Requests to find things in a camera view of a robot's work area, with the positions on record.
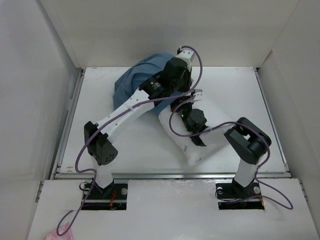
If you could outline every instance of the black joint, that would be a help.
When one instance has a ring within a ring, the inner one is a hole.
[[[241,117],[237,122],[254,130],[265,140],[268,146],[271,145],[270,137],[247,118]],[[262,139],[245,127],[235,125],[228,129],[224,136],[239,157],[248,164],[256,165],[259,159],[267,152],[267,146]]]
[[[159,75],[159,83],[172,93],[187,92],[191,87],[191,73],[188,64],[181,58],[173,57],[166,62]]]
[[[169,97],[172,94],[172,92],[169,92],[167,88],[163,87],[159,83],[156,75],[149,77],[139,86],[139,90],[145,91],[149,95],[148,98],[150,100]]]
[[[186,130],[192,133],[199,133],[206,125],[204,111],[200,109],[192,109],[188,117],[185,119]]]
[[[98,130],[98,125],[91,121],[84,125],[84,141],[88,139]],[[99,132],[87,147],[88,153],[94,157],[99,166],[111,163],[118,155],[117,149],[108,140],[108,134]]]

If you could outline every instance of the red wire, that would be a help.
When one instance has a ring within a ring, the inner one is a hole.
[[[252,190],[249,190],[251,193],[253,193],[254,195],[259,195],[258,193],[255,193],[254,191],[252,191]],[[264,206],[265,204],[264,204],[264,200],[262,199],[262,197],[259,197],[259,199],[260,199],[260,201],[261,201],[261,204]]]
[[[115,201],[116,195],[117,195],[116,190],[113,190],[113,192],[112,192],[112,198],[110,199],[110,202],[109,202],[109,204],[110,204],[110,210],[112,210],[112,207],[113,207],[113,205],[114,205],[114,201]]]

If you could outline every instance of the screw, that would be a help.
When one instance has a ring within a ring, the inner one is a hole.
[[[255,187],[253,188],[253,191],[254,191],[256,194],[261,193],[260,187],[258,187],[258,186],[255,186]]]
[[[121,194],[122,194],[122,195],[127,195],[127,194],[128,194],[128,189],[122,188],[122,189],[121,189]]]
[[[216,189],[216,193],[219,194],[219,195],[221,195],[221,194],[224,193],[223,190],[224,190],[224,189],[223,189],[221,186],[219,186],[219,187]]]

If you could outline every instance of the blue cloth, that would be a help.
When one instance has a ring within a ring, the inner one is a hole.
[[[141,60],[126,71],[114,84],[114,109],[117,109],[127,101],[145,80],[162,71],[167,61],[173,57],[172,54],[166,52],[156,53]],[[174,92],[172,96],[179,94],[181,93]],[[150,111],[158,116],[172,101],[173,100],[163,101]]]

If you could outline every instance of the fabric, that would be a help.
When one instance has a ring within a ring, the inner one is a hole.
[[[68,227],[69,227],[69,223],[61,226],[61,227],[59,228],[59,233],[60,233],[60,234],[61,234],[61,233],[64,233],[64,232],[67,230]],[[57,231],[54,230],[54,231],[50,232],[50,233],[46,236],[45,240],[74,240],[74,236],[73,236],[73,234],[72,234],[72,232],[71,232],[71,229],[69,229],[69,231],[68,231],[65,235],[63,235],[63,236],[58,236],[58,235],[57,235]]]
[[[145,80],[162,71],[167,61],[173,57],[172,54],[167,52],[156,53],[139,61],[126,71],[114,84],[114,109],[117,109],[127,101]],[[172,100],[163,101],[150,111],[158,116],[170,103],[172,103]]]

